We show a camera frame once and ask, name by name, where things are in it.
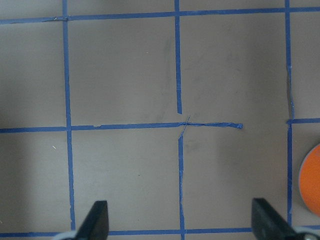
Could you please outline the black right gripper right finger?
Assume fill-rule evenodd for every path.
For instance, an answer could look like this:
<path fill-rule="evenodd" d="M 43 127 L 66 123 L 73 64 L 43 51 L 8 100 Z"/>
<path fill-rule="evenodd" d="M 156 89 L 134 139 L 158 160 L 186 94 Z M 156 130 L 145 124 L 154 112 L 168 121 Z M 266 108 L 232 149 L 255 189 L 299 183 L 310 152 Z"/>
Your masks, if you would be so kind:
<path fill-rule="evenodd" d="M 251 229 L 257 240 L 318 240 L 307 227 L 292 227 L 264 198 L 251 201 Z"/>

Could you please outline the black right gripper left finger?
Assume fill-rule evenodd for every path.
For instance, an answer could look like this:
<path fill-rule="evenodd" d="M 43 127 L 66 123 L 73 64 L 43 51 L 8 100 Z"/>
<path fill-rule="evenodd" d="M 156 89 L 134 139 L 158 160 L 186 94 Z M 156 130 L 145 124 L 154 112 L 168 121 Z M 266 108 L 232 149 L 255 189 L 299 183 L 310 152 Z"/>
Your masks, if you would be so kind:
<path fill-rule="evenodd" d="M 78 230 L 58 233 L 53 240 L 106 240 L 109 236 L 108 202 L 95 201 Z"/>

